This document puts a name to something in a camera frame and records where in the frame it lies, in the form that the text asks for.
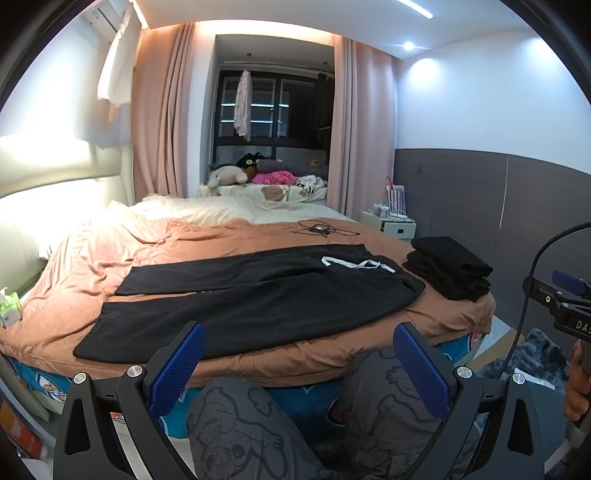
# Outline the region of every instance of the bed frame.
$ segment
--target bed frame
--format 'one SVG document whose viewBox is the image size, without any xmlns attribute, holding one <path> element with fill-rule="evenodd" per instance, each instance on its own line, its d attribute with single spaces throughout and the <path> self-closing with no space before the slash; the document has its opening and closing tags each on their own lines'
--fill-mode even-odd
<svg viewBox="0 0 591 480">
<path fill-rule="evenodd" d="M 133 205 L 132 162 L 132 145 L 0 137 L 0 288 L 22 294 L 34 284 L 47 226 L 74 225 L 111 200 Z"/>
</svg>

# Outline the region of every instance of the fluffy rug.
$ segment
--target fluffy rug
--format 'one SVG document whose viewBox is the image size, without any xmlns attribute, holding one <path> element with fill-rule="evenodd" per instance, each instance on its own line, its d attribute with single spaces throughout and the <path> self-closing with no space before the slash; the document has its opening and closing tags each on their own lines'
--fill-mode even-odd
<svg viewBox="0 0 591 480">
<path fill-rule="evenodd" d="M 477 372 L 478 376 L 496 378 L 505 357 L 506 355 L 482 367 Z M 501 379 L 507 379 L 515 368 L 550 382 L 556 387 L 556 391 L 564 394 L 564 386 L 569 380 L 569 362 L 562 349 L 552 343 L 541 330 L 533 329 L 525 340 L 517 345 Z"/>
</svg>

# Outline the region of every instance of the pink curtain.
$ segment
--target pink curtain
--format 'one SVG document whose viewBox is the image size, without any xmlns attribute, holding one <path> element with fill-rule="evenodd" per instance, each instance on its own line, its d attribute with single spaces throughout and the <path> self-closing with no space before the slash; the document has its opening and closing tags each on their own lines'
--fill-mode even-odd
<svg viewBox="0 0 591 480">
<path fill-rule="evenodd" d="M 335 35 L 335 108 L 327 205 L 354 220 L 384 201 L 394 172 L 394 58 Z"/>
<path fill-rule="evenodd" d="M 144 30 L 134 71 L 135 198 L 187 195 L 187 116 L 195 23 Z"/>
</svg>

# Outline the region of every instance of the pink stuffed toy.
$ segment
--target pink stuffed toy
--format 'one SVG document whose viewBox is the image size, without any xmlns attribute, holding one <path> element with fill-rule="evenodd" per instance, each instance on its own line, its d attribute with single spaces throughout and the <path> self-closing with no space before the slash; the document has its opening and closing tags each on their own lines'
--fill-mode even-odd
<svg viewBox="0 0 591 480">
<path fill-rule="evenodd" d="M 257 173 L 252 179 L 257 185 L 295 185 L 296 178 L 287 170 Z"/>
</svg>

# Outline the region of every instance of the metal screw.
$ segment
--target metal screw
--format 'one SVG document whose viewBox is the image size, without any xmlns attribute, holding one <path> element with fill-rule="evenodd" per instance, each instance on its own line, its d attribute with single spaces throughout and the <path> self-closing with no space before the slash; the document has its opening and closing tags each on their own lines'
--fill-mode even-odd
<svg viewBox="0 0 591 480">
<path fill-rule="evenodd" d="M 521 374 L 513 374 L 513 382 L 517 385 L 523 385 L 525 383 L 525 377 Z"/>
<path fill-rule="evenodd" d="M 142 371 L 143 371 L 143 370 L 144 370 L 144 369 L 143 369 L 143 368 L 141 368 L 139 365 L 133 365 L 132 367 L 129 367 L 129 368 L 127 369 L 127 374 L 128 374 L 130 377 L 138 377 L 138 376 L 140 376 L 140 375 L 142 374 Z"/>
<path fill-rule="evenodd" d="M 470 378 L 472 376 L 472 370 L 468 367 L 460 367 L 457 369 L 457 374 L 462 378 Z"/>
<path fill-rule="evenodd" d="M 79 374 L 76 374 L 76 376 L 74 377 L 74 383 L 75 384 L 81 384 L 84 383 L 86 381 L 86 374 L 84 372 L 80 372 Z"/>
</svg>

